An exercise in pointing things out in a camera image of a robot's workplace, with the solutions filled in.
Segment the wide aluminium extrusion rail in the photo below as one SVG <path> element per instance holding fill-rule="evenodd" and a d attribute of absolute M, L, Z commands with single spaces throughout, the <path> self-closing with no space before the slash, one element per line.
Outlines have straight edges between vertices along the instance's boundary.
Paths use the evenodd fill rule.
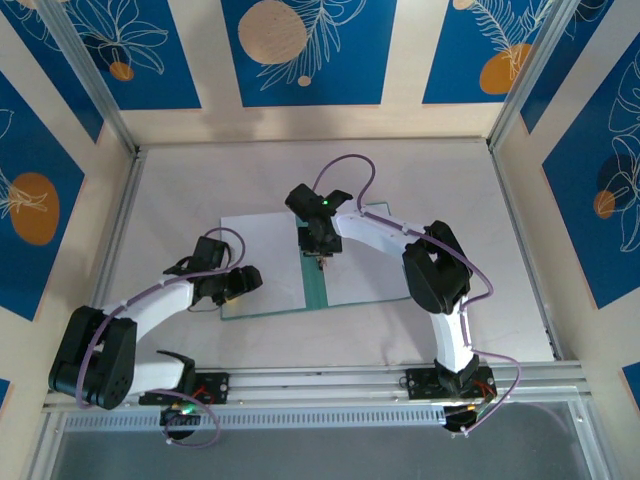
<path fill-rule="evenodd" d="M 318 368 L 235 368 L 229 374 L 229 393 L 222 408 L 286 408 L 378 405 L 464 405 L 483 400 L 410 400 L 404 375 L 409 365 L 318 367 Z M 493 400 L 554 402 L 572 400 L 578 394 L 591 396 L 586 375 L 577 361 L 492 362 L 490 380 L 497 392 Z"/>

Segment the black controller box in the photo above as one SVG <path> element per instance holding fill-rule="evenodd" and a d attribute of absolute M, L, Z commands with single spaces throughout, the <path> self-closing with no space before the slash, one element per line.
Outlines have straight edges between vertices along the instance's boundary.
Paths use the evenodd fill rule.
<path fill-rule="evenodd" d="M 447 406 L 444 408 L 444 428 L 452 433 L 460 433 L 463 430 L 469 430 L 488 411 L 488 404 Z"/>
<path fill-rule="evenodd" d="M 161 432 L 170 442 L 186 440 L 195 433 L 200 423 L 201 416 L 191 404 L 174 404 L 160 413 Z"/>

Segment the white paper sheet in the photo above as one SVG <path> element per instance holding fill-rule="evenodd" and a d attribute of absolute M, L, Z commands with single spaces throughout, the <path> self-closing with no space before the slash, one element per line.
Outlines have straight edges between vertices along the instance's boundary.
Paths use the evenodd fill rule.
<path fill-rule="evenodd" d="M 324 267 L 327 303 L 341 305 L 405 299 L 404 244 L 390 227 L 362 215 L 356 202 L 340 206 L 332 222 L 342 251 Z"/>
<path fill-rule="evenodd" d="M 220 219 L 222 240 L 246 244 L 243 265 L 256 267 L 263 285 L 222 306 L 221 318 L 235 320 L 306 308 L 296 217 L 277 212 Z"/>

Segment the aluminium frame bar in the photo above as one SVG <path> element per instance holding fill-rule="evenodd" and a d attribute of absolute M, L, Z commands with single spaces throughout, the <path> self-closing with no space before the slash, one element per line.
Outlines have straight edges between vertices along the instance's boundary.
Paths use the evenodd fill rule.
<path fill-rule="evenodd" d="M 40 415 L 20 480 L 51 480 L 67 417 L 64 412 Z"/>
<path fill-rule="evenodd" d="M 578 394 L 568 402 L 590 480 L 620 480 L 619 469 L 593 399 Z"/>

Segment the green paper folder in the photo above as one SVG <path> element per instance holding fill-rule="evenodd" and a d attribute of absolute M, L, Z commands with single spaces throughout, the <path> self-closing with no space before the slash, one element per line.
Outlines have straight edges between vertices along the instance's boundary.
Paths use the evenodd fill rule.
<path fill-rule="evenodd" d="M 302 222 L 296 218 L 296 224 L 298 227 L 302 224 Z M 319 270 L 316 260 L 311 257 L 304 256 L 301 252 L 300 260 L 304 282 L 306 308 L 303 310 L 289 312 L 315 311 L 333 308 L 330 307 L 327 303 L 324 272 Z"/>

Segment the aluminium corner post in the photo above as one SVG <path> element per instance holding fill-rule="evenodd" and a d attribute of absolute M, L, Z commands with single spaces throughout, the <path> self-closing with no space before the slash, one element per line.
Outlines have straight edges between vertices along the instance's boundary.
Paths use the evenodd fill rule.
<path fill-rule="evenodd" d="M 486 137 L 488 150 L 493 154 L 516 120 L 519 111 L 535 86 L 549 57 L 562 37 L 580 0 L 554 0 L 549 16 L 541 26 L 524 65 L 505 98 L 497 119 Z"/>
<path fill-rule="evenodd" d="M 36 10 L 75 76 L 122 146 L 133 158 L 139 146 L 127 128 L 119 107 L 87 51 L 63 5 L 57 0 L 34 0 Z"/>

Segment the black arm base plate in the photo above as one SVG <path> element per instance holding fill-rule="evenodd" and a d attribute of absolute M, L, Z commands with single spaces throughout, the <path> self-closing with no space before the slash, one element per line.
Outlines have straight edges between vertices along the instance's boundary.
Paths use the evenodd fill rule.
<path fill-rule="evenodd" d="M 404 385 L 410 400 L 493 400 L 497 397 L 490 383 L 493 371 L 480 365 L 470 374 L 449 374 L 435 367 L 410 368 L 405 371 Z"/>
<path fill-rule="evenodd" d="M 229 393 L 229 374 L 196 371 L 186 380 L 182 380 L 172 392 L 187 394 L 206 405 L 225 404 Z M 139 398 L 138 403 L 144 406 L 168 406 L 177 401 L 180 401 L 179 397 L 146 392 Z"/>

